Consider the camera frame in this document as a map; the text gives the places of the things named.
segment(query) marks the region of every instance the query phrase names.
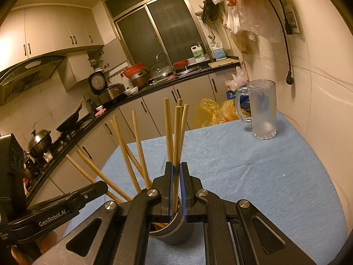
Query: silver pivot bolt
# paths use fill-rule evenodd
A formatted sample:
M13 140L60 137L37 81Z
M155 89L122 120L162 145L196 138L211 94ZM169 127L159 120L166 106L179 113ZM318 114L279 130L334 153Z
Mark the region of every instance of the silver pivot bolt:
M208 194L208 191L206 189L199 189L197 191L198 196L207 196L207 194Z
M241 201L239 201L239 205L242 207L242 208L248 208L250 206L250 202L243 199Z
M116 207L116 203L114 201L107 201L105 204L104 204L104 207L105 209L107 210L111 210L111 209L114 209Z
M149 189L147 191L147 195L151 196L151 197L156 196L157 194L158 194L158 190L157 189Z

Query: table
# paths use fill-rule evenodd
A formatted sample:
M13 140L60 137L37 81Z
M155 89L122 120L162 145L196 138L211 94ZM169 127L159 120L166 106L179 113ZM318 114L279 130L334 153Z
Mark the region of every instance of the table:
M241 121L188 131L181 161L205 189L233 202L248 199L318 265L327 265L346 240L340 200L314 151L280 113L277 127L271 140L257 140ZM162 175L165 137L145 140L142 146L151 179ZM129 147L138 156L135 144ZM102 172L130 196L136 194L119 147ZM66 233L107 200L105 195L87 204ZM146 264L205 264L202 224L195 224L191 238L177 246L150 238Z

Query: frying pan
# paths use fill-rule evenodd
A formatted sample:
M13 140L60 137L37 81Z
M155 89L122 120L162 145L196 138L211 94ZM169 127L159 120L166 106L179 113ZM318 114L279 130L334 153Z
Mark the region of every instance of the frying pan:
M73 113L62 124L60 124L60 126L58 126L58 128L56 129L58 132L64 133L65 131L69 131L74 128L75 123L78 121L79 112L82 109L82 103L83 103L83 100L80 101L80 104L78 105L78 108L75 111L75 113Z

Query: wooden cutting board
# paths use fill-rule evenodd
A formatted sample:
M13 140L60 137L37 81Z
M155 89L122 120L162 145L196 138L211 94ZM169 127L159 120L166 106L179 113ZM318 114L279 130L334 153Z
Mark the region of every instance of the wooden cutting board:
M218 68L218 67L225 66L227 64L232 64L232 63L239 63L239 60L234 60L234 59L228 58L228 59L224 59L221 61L209 63L208 65L210 66L211 69L214 69L214 68Z

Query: range hood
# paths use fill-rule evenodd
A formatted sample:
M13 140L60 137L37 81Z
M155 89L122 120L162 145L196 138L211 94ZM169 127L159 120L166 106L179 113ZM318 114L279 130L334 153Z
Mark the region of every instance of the range hood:
M38 56L0 72L0 106L49 79L67 56Z

